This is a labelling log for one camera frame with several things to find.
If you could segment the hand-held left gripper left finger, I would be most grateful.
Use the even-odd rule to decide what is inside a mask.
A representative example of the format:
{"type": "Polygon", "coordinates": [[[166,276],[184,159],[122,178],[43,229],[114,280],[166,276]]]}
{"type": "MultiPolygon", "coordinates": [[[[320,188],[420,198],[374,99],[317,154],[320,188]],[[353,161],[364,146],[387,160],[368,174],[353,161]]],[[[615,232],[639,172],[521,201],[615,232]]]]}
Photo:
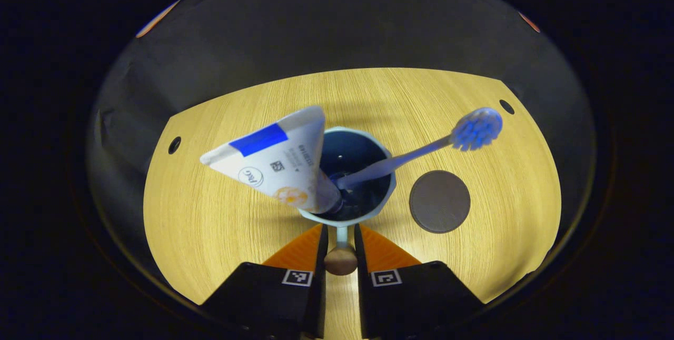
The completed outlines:
{"type": "Polygon", "coordinates": [[[315,225],[267,261],[241,263],[200,309],[236,339],[323,338],[328,228],[315,225]]]}

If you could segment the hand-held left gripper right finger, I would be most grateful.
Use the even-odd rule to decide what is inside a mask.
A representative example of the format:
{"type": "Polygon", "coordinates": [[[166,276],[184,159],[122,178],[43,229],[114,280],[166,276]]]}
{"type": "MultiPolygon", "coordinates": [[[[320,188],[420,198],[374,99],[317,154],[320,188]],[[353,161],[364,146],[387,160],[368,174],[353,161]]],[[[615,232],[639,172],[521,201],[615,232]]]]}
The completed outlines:
{"type": "Polygon", "coordinates": [[[423,263],[387,237],[354,227],[361,335],[446,339],[483,303],[441,261],[423,263]]]}

